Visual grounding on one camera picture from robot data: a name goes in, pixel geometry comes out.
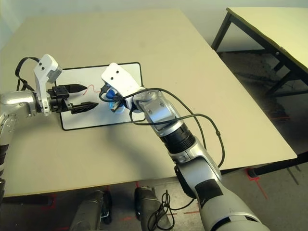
silver robot arm segment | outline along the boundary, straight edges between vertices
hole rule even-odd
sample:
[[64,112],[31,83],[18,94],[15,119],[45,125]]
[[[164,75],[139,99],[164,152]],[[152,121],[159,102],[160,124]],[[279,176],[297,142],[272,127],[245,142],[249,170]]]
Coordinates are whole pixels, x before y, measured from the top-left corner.
[[[130,74],[116,64],[107,68],[102,79],[105,85],[115,89],[122,97],[144,89],[138,88]],[[126,101],[128,109],[135,105],[144,112],[149,123],[180,117],[162,92],[156,90],[136,94]],[[152,128],[176,164],[175,172],[184,192],[197,198],[205,230],[269,230],[236,194],[223,186],[216,163],[182,120],[152,125]]]
[[68,101],[69,93],[87,89],[80,84],[60,85],[46,90],[46,83],[54,83],[61,72],[62,68],[55,59],[45,54],[34,68],[35,92],[22,90],[0,95],[0,176],[4,170],[4,158],[18,120],[33,117],[37,113],[48,116],[51,112],[71,111],[72,114],[76,114],[91,110],[98,105],[94,102],[73,105]]

floor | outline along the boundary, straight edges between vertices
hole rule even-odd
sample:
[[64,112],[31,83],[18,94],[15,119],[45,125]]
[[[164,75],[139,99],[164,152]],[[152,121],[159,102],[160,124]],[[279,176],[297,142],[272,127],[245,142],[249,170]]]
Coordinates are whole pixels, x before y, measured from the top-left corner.
[[[260,82],[259,77],[266,77],[271,80],[267,83],[268,87],[287,72],[287,70],[281,70],[277,74],[272,73],[271,68],[275,66],[277,60],[267,54],[223,53],[220,56],[244,86],[247,85],[248,78],[249,81]],[[305,85],[297,81],[288,83],[284,89],[304,87]],[[256,97],[255,100],[258,102],[257,96],[253,92],[251,94]],[[264,108],[279,132],[296,153],[307,151],[308,94],[281,97],[272,101],[271,105],[277,106],[278,109],[271,110],[267,106]],[[277,111],[280,115],[283,114],[282,119],[277,117]],[[307,174],[308,164],[262,175],[258,180],[250,180],[244,170],[238,170],[224,175],[223,183],[240,196],[272,231],[304,231],[308,229]],[[140,181],[138,184],[154,187],[158,198],[167,189],[171,195],[171,207],[173,208],[181,207],[190,201],[176,178]],[[135,182],[109,187],[113,197],[113,222],[110,225],[103,224],[102,230],[141,230],[140,223],[135,218],[133,206],[135,188]],[[55,204],[52,207],[3,204],[1,230],[68,230],[78,204],[87,194],[96,189],[56,193]],[[177,211],[173,230],[204,230],[195,202],[188,208]]]

table top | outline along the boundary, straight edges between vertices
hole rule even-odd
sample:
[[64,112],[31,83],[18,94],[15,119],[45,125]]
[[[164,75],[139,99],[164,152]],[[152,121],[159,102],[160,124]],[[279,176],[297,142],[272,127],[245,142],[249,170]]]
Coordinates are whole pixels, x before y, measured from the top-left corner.
[[[1,92],[16,88],[25,56],[49,53],[63,68],[139,62],[145,87],[176,94],[210,116],[226,149],[221,169],[296,155],[218,55],[179,10],[72,14],[27,19],[3,48]],[[21,76],[34,84],[35,63]],[[185,109],[172,101],[181,115]],[[216,163],[214,129],[200,119]],[[193,119],[186,124],[200,132]],[[174,163],[150,127],[123,124],[63,131],[59,115],[20,119],[6,157],[5,196],[55,192],[175,176]]]
[[227,11],[308,73],[308,8],[230,7]]

table edge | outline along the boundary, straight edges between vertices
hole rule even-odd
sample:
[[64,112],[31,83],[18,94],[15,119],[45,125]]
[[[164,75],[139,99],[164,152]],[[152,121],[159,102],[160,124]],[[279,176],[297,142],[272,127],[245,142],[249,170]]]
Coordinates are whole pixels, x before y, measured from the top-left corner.
[[281,47],[278,43],[273,41],[271,38],[267,37],[265,34],[263,34],[260,30],[258,30],[255,26],[251,25],[249,22],[247,22],[244,18],[242,18],[240,15],[235,13],[231,8],[226,8],[227,12],[232,14],[234,17],[239,19],[242,23],[244,23],[246,26],[251,28],[253,31],[258,33],[262,38],[264,38],[268,43],[270,43],[272,46],[274,46],[276,49],[278,49],[281,53],[283,53],[285,56],[287,56],[292,62],[297,64],[303,71],[305,71],[308,74],[308,67],[306,67],[304,64],[302,64],[300,61],[298,61],[294,56],[292,56],[287,50],[285,50],[283,47]]

black wire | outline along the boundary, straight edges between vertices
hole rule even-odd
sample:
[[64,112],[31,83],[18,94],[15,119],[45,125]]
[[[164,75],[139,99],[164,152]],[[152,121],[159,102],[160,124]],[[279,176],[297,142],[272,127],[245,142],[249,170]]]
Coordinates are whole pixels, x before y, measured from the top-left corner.
[[[138,92],[135,92],[135,93],[130,94],[130,95],[125,96],[125,97],[117,97],[116,99],[113,99],[113,100],[106,100],[106,99],[104,99],[104,98],[102,97],[102,95],[104,94],[104,92],[101,91],[100,94],[99,94],[99,98],[100,98],[102,101],[104,101],[104,102],[110,103],[110,102],[121,101],[121,100],[127,99],[127,98],[129,98],[129,97],[132,97],[132,96],[134,96],[134,95],[138,95],[138,94],[140,94],[140,93],[147,92],[147,91],[151,91],[151,90],[158,90],[158,91],[162,91],[162,92],[165,92],[165,93],[171,95],[171,96],[172,96],[173,98],[175,98],[180,104],[182,104],[182,106],[185,107],[185,109],[186,109],[187,111],[189,111],[190,114],[193,114],[192,110],[191,110],[188,106],[186,106],[186,104],[185,104],[182,100],[180,100],[179,97],[177,97],[176,95],[174,95],[174,94],[171,93],[170,91],[165,90],[165,89],[162,89],[162,88],[147,88],[147,89],[140,90],[140,91],[138,91]],[[204,146],[204,148],[206,149],[205,137],[204,137],[204,133],[203,133],[202,127],[201,127],[201,125],[200,125],[200,123],[199,123],[199,120],[198,120],[196,117],[194,117],[194,119],[195,119],[195,121],[196,121],[196,123],[197,123],[197,125],[198,125],[198,127],[199,127],[199,130],[200,130],[200,132],[201,132],[201,137],[202,137],[203,146]]]
[[[184,208],[190,206],[193,203],[194,199],[192,199],[187,205],[185,205],[181,208],[171,208],[170,207],[171,197],[168,193],[168,190],[166,190],[166,192],[162,195],[161,201],[162,201],[162,203],[160,204],[160,207],[155,212],[153,212],[148,219],[148,230],[149,231],[154,231],[155,229],[168,231],[168,230],[173,229],[173,227],[175,225],[175,220],[174,220],[174,215],[173,215],[172,211],[177,211],[177,210],[184,209]],[[159,226],[158,223],[159,223],[160,219],[167,214],[168,211],[171,215],[172,223],[171,223],[170,227],[163,228],[163,227]]]
[[24,62],[28,59],[32,59],[36,62],[39,62],[39,58],[36,58],[36,57],[25,57],[25,58],[23,58],[19,61],[18,65],[15,69],[15,75],[18,78],[16,91],[19,91],[20,82],[23,83],[23,87],[21,88],[21,90],[29,89],[31,91],[34,91],[34,89],[28,84],[28,82],[26,80],[24,80],[23,78],[20,78],[20,76],[19,76],[21,67],[23,66]]
[[[99,94],[99,98],[104,101],[104,102],[117,102],[117,101],[122,101],[126,98],[129,98],[129,97],[132,97],[134,95],[137,95],[137,94],[140,94],[140,93],[143,93],[143,92],[147,92],[147,91],[151,91],[151,90],[159,90],[159,91],[162,91],[162,92],[165,92],[169,95],[171,95],[173,98],[175,98],[177,101],[179,101],[182,106],[184,106],[187,111],[189,111],[191,114],[190,115],[186,115],[186,116],[182,116],[182,117],[179,117],[179,118],[175,118],[175,119],[171,119],[171,120],[167,120],[167,121],[163,121],[163,122],[156,122],[156,123],[138,123],[138,122],[135,122],[132,118],[132,113],[133,111],[136,109],[135,106],[132,106],[131,110],[129,111],[129,117],[130,117],[130,120],[133,124],[135,125],[140,125],[140,126],[153,126],[153,125],[161,125],[161,124],[166,124],[166,123],[172,123],[172,122],[176,122],[176,121],[179,121],[179,120],[182,120],[182,119],[187,119],[187,118],[191,118],[193,117],[196,121],[196,123],[198,124],[198,127],[200,129],[200,132],[201,132],[201,135],[202,135],[202,140],[203,140],[203,144],[204,144],[204,148],[206,149],[206,145],[205,145],[205,138],[204,138],[204,134],[203,134],[203,130],[201,128],[201,125],[198,121],[198,119],[196,118],[197,116],[200,116],[200,117],[203,117],[203,118],[206,118],[208,121],[210,121],[210,123],[212,124],[212,126],[214,127],[215,131],[216,131],[216,135],[218,136],[218,139],[219,139],[219,142],[220,142],[220,146],[221,146],[221,150],[222,150],[222,157],[221,157],[221,161],[220,163],[218,164],[218,167],[221,167],[221,165],[223,164],[224,160],[225,160],[225,148],[224,148],[224,145],[223,145],[223,142],[222,142],[222,138],[221,138],[221,134],[220,134],[220,131],[218,130],[216,124],[214,123],[214,121],[204,115],[204,114],[194,114],[190,108],[188,106],[186,106],[184,104],[184,102],[182,100],[180,100],[176,95],[174,95],[173,93],[171,93],[170,91],[167,91],[165,89],[162,89],[162,88],[149,88],[149,89],[144,89],[144,90],[141,90],[141,91],[138,91],[136,93],[133,93],[133,94],[130,94],[128,96],[125,96],[125,97],[115,97],[114,99],[112,100],[106,100],[104,99],[102,96],[103,94],[105,93],[105,89],[104,87],[102,87],[101,89],[101,92]],[[154,231],[156,228],[160,229],[160,230],[164,230],[164,231],[169,231],[171,229],[173,229],[174,225],[175,225],[175,220],[174,220],[174,216],[173,216],[173,213],[172,211],[177,211],[177,210],[181,210],[181,209],[184,209],[186,207],[188,207],[189,205],[191,205],[194,201],[194,199],[192,199],[187,205],[183,206],[183,207],[180,207],[180,208],[170,208],[170,195],[168,194],[168,190],[166,190],[166,192],[162,195],[162,203],[160,205],[160,207],[151,214],[151,216],[149,217],[148,219],[148,230],[149,231]],[[172,218],[172,224],[170,225],[169,228],[163,228],[163,227],[160,227],[158,225],[158,222],[159,220],[164,216],[166,215],[167,212],[170,212],[171,214],[171,218]]]
[[221,157],[220,163],[218,164],[218,167],[221,167],[223,162],[225,161],[225,147],[224,147],[223,142],[222,142],[220,131],[218,130],[216,124],[214,123],[214,121],[210,117],[208,117],[208,116],[206,116],[204,114],[191,114],[191,115],[186,115],[186,116],[182,116],[182,117],[179,117],[179,118],[175,118],[175,119],[171,119],[171,120],[167,120],[167,121],[163,121],[163,122],[138,123],[138,122],[133,120],[132,112],[133,112],[133,110],[130,110],[130,112],[129,112],[129,117],[130,117],[131,122],[133,124],[135,124],[135,125],[140,125],[140,126],[152,126],[152,125],[160,125],[160,124],[166,124],[166,123],[173,123],[173,122],[177,122],[177,121],[182,120],[182,119],[187,119],[187,118],[196,117],[196,116],[200,116],[200,117],[206,118],[207,120],[209,120],[211,122],[212,126],[214,127],[216,135],[218,136],[218,139],[219,139],[219,142],[220,142],[220,146],[221,146],[222,157]]

